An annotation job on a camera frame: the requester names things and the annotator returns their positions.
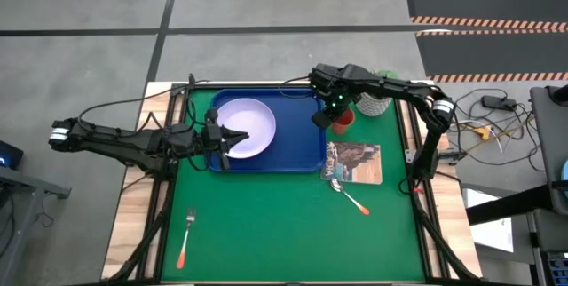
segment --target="green tablecloth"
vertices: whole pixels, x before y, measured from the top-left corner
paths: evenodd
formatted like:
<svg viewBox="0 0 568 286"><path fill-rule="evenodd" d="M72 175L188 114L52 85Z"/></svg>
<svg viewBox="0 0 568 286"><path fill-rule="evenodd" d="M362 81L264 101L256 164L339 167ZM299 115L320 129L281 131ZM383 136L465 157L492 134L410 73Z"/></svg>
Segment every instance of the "green tablecloth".
<svg viewBox="0 0 568 286"><path fill-rule="evenodd" d="M203 116L217 91L195 91ZM359 114L347 134L327 140L381 146L383 183L345 184L365 216L318 172L231 174L180 164L166 242L164 281L423 281L394 104L376 118ZM201 157L194 161L203 165ZM176 269L188 208L196 220L185 267Z"/></svg>

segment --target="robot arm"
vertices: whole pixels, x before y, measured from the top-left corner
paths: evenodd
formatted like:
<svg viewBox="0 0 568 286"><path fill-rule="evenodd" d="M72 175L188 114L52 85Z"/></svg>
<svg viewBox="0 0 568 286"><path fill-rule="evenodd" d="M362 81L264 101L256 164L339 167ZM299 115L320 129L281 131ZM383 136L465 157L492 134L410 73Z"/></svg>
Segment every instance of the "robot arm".
<svg viewBox="0 0 568 286"><path fill-rule="evenodd" d="M321 129L339 118L352 102L357 103L362 92L377 98L390 97L410 102L426 123L428 134L421 150L416 152L412 179L431 179L437 167L437 146L440 137L450 127L454 103L438 87L372 75L366 69L349 64L344 68L318 64L309 74L310 87L326 107L312 116Z"/></svg>
<svg viewBox="0 0 568 286"><path fill-rule="evenodd" d="M249 136L217 125L214 108L205 114L201 132L185 124L164 130L125 131L69 118L55 121L49 144L60 152L90 151L112 157L124 164L135 164L142 171L158 174L164 159L192 157L218 152L221 166L229 169L226 153Z"/></svg>

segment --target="orange-handled fork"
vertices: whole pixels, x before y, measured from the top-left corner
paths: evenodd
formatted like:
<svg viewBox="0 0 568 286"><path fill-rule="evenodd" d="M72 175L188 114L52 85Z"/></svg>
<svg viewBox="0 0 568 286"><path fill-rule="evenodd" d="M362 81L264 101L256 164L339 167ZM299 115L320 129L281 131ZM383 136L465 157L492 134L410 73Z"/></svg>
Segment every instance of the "orange-handled fork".
<svg viewBox="0 0 568 286"><path fill-rule="evenodd" d="M177 269L184 268L185 263L185 247L187 245L187 236L189 235L189 227L195 221L195 209L190 208L187 212L187 217L185 218L185 222L187 226L185 227L185 237L184 237L184 244L181 246L181 251L179 252L179 258L177 259Z"/></svg>

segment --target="cup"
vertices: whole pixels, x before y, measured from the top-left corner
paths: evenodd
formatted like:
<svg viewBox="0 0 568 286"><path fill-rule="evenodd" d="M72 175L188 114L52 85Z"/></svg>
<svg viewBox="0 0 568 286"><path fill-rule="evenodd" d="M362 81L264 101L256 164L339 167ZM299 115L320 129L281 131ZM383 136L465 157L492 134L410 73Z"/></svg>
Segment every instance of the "cup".
<svg viewBox="0 0 568 286"><path fill-rule="evenodd" d="M332 124L332 129L334 130L335 134L344 135L344 133L347 132L354 121L355 114L350 108L347 108L347 111Z"/></svg>

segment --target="book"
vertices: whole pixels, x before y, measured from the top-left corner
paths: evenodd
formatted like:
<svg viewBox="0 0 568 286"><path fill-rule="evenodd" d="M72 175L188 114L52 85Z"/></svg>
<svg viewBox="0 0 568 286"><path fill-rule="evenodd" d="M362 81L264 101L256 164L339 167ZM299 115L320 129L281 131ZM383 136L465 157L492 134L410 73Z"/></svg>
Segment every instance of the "book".
<svg viewBox="0 0 568 286"><path fill-rule="evenodd" d="M321 179L381 184L381 147L365 143L328 142Z"/></svg>

